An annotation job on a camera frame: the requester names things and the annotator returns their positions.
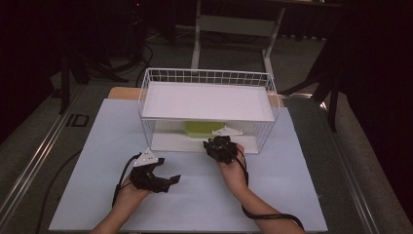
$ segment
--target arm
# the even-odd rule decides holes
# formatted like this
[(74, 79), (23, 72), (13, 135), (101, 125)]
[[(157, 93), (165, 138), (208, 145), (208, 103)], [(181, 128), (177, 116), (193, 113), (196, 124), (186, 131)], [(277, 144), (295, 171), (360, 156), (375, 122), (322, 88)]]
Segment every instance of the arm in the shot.
[[(237, 144), (241, 152), (244, 148)], [(245, 164), (242, 153), (239, 151), (237, 157)], [(242, 206), (253, 215), (279, 214), (275, 208), (268, 205), (256, 194), (254, 194), (246, 185), (244, 171), (241, 166), (232, 162), (229, 165), (218, 163), (225, 183), (231, 193), (240, 201)], [(264, 234), (281, 234), (281, 233), (305, 233), (294, 221), (289, 219), (255, 219), (257, 226)]]
[(131, 214), (137, 209), (142, 200), (151, 193), (148, 190), (135, 188), (130, 184), (129, 177), (125, 179), (119, 191), (115, 205), (109, 214), (92, 230), (91, 234), (115, 234), (125, 222), (128, 221)]

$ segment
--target white marker tag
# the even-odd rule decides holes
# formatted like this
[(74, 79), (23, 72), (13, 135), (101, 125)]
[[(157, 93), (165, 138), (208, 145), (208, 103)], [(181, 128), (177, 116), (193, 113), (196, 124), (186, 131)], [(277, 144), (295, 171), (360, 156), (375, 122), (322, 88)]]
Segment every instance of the white marker tag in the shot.
[(149, 164), (154, 164), (158, 163), (158, 158), (155, 156), (155, 154), (152, 153), (152, 151), (147, 148), (140, 156), (139, 158), (134, 161), (133, 166), (134, 167), (141, 167)]
[(221, 136), (221, 137), (236, 136), (236, 135), (242, 135), (243, 131), (231, 129), (231, 128), (228, 128), (227, 126), (225, 126), (224, 128), (222, 128), (220, 130), (212, 131), (212, 134), (215, 135), (215, 136)]

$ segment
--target wire rack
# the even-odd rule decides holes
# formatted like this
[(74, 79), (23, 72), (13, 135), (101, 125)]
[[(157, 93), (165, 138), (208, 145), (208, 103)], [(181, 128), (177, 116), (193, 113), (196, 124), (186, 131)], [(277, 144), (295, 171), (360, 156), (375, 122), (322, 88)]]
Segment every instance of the wire rack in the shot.
[[(279, 115), (280, 99), (277, 95), (274, 78), (269, 73), (232, 70), (148, 68), (145, 71), (138, 100), (138, 112), (141, 117), (148, 146), (151, 146), (152, 143), (156, 121), (142, 119), (142, 113), (150, 83), (154, 81), (264, 87), (267, 93), (268, 101), (270, 102), (271, 111), (275, 122), (277, 121)], [(258, 149), (261, 149), (264, 145), (274, 123), (254, 124), (254, 132)]]

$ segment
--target dark background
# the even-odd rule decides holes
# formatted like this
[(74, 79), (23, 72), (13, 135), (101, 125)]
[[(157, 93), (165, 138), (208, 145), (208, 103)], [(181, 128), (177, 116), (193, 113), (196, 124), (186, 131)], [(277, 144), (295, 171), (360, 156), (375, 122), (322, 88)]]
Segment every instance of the dark background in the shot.
[[(139, 33), (144, 34), (145, 25), (151, 24), (171, 41), (175, 24), (194, 23), (195, 1), (141, 3), (145, 9), (139, 10), (138, 17), (131, 17), (131, 1), (2, 0), (0, 142), (53, 92), (49, 78), (60, 70), (64, 50), (79, 50), (96, 62), (108, 63), (111, 55), (127, 57), (139, 53), (141, 45), (125, 46), (126, 39), (133, 35), (135, 22), (142, 30)], [(219, 1), (209, 4), (207, 11), (220, 10)], [(261, 11), (259, 5), (255, 8), (248, 13), (263, 18), (273, 16), (266, 14), (268, 9)], [(412, 220), (413, 103), (409, 93), (413, 88), (413, 11), (409, 3), (369, 0), (348, 1), (344, 10), (346, 14), (337, 23), (335, 10), (288, 8), (281, 34), (296, 35), (298, 40), (328, 38), (309, 77), (327, 73), (328, 79), (341, 75), (340, 91), (347, 95), (397, 198)], [(241, 4), (235, 12), (226, 13), (245, 14), (245, 8)]]

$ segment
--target table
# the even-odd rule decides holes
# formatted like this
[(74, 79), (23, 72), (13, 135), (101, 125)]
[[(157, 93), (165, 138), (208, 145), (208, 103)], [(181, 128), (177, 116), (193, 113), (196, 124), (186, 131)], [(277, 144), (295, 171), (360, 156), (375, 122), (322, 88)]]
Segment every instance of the table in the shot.
[(277, 12), (275, 20), (262, 19), (240, 19), (229, 18), (222, 16), (203, 15), (201, 11), (202, 0), (197, 0), (197, 17), (195, 21), (195, 46), (192, 55), (192, 69), (199, 68), (200, 52), (201, 52), (201, 31), (214, 31), (224, 33), (234, 33), (252, 36), (269, 37), (269, 44), (267, 49), (262, 50), (262, 58), (264, 61), (265, 71), (274, 77), (273, 67), (271, 65), (270, 54), (276, 42), (282, 17), (286, 7), (294, 5), (309, 5), (309, 6), (323, 6), (330, 8), (339, 8), (341, 4), (324, 3), (323, 0), (263, 0), (259, 3), (278, 4), (281, 6)]
[[(115, 88), (100, 107), (82, 155), (50, 226), (88, 231), (108, 213), (126, 162), (147, 145), (138, 120), (138, 89)], [(260, 155), (245, 155), (250, 188), (307, 231), (326, 231), (318, 196), (286, 108)], [(169, 193), (151, 194), (123, 226), (129, 232), (257, 232), (229, 193), (215, 163), (204, 153), (159, 152), (166, 162), (156, 176), (181, 174)]]

